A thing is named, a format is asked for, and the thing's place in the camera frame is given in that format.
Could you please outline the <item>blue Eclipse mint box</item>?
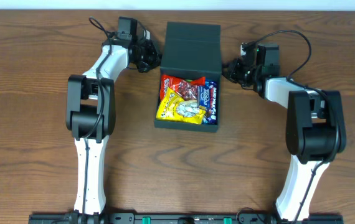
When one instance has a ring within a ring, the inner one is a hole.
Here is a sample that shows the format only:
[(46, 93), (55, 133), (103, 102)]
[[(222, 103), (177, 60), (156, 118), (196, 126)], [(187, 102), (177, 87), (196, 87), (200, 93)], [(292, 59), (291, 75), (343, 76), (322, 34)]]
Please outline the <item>blue Eclipse mint box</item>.
[(197, 107), (202, 110), (208, 110), (210, 107), (210, 92), (205, 85), (197, 87)]

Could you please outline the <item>red snack bag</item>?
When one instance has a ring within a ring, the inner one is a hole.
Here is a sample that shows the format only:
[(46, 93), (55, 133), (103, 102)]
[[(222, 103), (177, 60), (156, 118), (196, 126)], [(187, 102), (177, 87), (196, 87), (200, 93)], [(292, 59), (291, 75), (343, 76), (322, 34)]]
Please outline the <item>red snack bag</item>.
[(159, 99), (163, 100), (168, 88), (170, 88), (184, 100), (196, 100), (197, 88), (205, 85), (205, 82), (205, 77), (190, 81), (164, 74), (161, 76)]

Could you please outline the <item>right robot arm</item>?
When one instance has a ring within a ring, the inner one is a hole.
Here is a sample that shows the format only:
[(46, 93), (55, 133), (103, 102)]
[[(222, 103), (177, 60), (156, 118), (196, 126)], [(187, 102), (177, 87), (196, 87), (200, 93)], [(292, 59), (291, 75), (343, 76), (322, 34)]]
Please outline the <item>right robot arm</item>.
[(222, 74), (245, 90), (286, 108), (285, 142), (291, 155), (282, 192), (267, 223), (308, 223), (309, 207), (323, 172), (346, 147), (341, 94), (279, 77), (264, 65), (249, 67), (237, 58)]

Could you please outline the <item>yellow snack bag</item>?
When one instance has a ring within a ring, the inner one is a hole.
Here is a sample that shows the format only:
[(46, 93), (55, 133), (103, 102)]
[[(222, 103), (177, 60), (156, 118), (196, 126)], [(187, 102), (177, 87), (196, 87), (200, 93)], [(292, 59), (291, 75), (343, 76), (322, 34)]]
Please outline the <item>yellow snack bag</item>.
[(202, 124), (206, 111), (200, 109), (197, 100), (184, 100), (171, 88), (161, 100), (156, 112), (156, 119), (189, 124)]

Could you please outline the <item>Dairy Milk chocolate bar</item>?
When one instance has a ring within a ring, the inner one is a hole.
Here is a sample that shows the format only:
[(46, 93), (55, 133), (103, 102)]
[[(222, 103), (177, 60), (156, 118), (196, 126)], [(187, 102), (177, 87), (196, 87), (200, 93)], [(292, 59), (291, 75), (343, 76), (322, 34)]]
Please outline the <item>Dairy Milk chocolate bar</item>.
[(212, 80), (206, 80), (209, 89), (209, 109), (206, 116), (207, 124), (217, 124), (217, 83)]

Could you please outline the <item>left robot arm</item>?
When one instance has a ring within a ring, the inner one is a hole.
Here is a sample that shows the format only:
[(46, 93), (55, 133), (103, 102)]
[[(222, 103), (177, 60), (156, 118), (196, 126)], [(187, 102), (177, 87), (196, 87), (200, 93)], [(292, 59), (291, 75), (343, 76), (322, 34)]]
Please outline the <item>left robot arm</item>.
[(74, 210), (98, 216), (106, 204), (105, 151), (114, 130), (115, 82), (135, 64), (140, 73), (161, 63), (161, 52), (152, 40), (104, 42), (93, 66), (67, 82), (66, 127), (72, 133), (78, 155), (78, 187)]

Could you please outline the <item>dark green box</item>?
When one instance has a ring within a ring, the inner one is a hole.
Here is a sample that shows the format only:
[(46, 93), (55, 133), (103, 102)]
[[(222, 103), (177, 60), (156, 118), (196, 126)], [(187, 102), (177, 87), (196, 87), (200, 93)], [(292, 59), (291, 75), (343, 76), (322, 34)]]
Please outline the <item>dark green box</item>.
[(215, 82), (216, 110), (222, 78), (220, 32), (220, 25), (168, 22), (160, 65), (162, 75), (184, 80), (204, 77)]

